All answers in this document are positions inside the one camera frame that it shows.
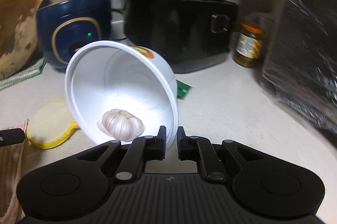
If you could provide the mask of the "white paper bowl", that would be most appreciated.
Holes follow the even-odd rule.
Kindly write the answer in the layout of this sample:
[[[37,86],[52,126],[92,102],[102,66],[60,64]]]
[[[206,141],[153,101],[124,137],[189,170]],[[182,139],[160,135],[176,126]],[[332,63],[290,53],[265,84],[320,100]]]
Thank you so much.
[[[177,81],[158,53],[109,40],[92,42],[71,58],[64,88],[68,107],[83,133],[96,145],[112,140],[98,123],[119,109],[139,118],[143,136],[166,128],[166,146],[177,134]]]

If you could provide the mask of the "pink striped dish cloth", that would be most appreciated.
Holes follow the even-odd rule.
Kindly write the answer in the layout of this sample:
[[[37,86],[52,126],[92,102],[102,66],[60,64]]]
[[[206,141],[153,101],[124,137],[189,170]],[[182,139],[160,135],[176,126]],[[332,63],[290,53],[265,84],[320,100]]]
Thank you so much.
[[[27,122],[13,128],[21,128],[26,138]],[[24,142],[1,147],[1,223],[15,223],[19,202],[17,184],[22,174],[22,156]]]

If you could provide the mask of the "garlic bulb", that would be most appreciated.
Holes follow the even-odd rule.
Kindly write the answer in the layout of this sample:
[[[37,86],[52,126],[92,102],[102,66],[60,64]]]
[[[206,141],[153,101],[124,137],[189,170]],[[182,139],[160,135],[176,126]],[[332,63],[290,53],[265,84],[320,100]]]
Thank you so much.
[[[120,109],[106,112],[96,124],[103,133],[118,141],[133,141],[144,132],[140,119]]]

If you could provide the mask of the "yellow round sponge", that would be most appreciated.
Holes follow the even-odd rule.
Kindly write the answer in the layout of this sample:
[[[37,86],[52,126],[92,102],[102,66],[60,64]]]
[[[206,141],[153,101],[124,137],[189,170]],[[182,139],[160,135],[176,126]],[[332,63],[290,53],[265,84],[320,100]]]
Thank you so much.
[[[36,148],[52,149],[67,141],[78,129],[67,100],[55,99],[28,119],[26,137]]]

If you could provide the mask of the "green snack bag rear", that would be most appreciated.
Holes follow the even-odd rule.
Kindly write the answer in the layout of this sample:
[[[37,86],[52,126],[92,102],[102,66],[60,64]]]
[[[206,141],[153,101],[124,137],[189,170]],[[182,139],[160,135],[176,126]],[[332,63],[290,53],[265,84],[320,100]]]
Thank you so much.
[[[188,94],[189,90],[192,88],[186,83],[183,83],[182,81],[176,80],[177,82],[177,98],[183,99]]]

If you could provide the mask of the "green patterned mat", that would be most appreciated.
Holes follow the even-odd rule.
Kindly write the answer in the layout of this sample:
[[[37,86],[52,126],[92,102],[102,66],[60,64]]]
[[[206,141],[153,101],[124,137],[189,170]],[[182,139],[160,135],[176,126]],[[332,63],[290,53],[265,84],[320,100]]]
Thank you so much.
[[[6,89],[15,84],[23,82],[27,79],[40,75],[43,72],[43,69],[46,63],[47,61],[44,58],[41,58],[35,61],[28,68],[25,68],[24,70],[22,70],[21,72],[16,73],[15,75],[8,77],[7,79],[1,80],[0,90]]]

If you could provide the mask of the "sauce jar orange lid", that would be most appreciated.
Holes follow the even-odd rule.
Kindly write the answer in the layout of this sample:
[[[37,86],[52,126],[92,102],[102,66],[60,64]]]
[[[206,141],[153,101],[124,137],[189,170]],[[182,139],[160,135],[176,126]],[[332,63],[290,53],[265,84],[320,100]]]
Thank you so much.
[[[251,68],[259,61],[265,30],[256,24],[242,23],[235,47],[234,61],[246,68]]]

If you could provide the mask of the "navy blue electric kettle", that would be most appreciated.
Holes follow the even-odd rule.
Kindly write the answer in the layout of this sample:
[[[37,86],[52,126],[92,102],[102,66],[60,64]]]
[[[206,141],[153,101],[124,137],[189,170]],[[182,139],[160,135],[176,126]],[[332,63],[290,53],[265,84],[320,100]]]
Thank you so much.
[[[39,50],[64,72],[83,46],[110,39],[111,19],[110,0],[41,0],[36,14]]]

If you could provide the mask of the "round wooden cutting board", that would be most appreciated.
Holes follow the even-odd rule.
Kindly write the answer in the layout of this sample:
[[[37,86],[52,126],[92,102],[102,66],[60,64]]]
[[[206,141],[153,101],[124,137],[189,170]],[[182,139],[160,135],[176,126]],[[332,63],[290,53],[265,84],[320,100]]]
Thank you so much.
[[[19,72],[38,51],[36,12],[41,0],[1,0],[1,79]]]

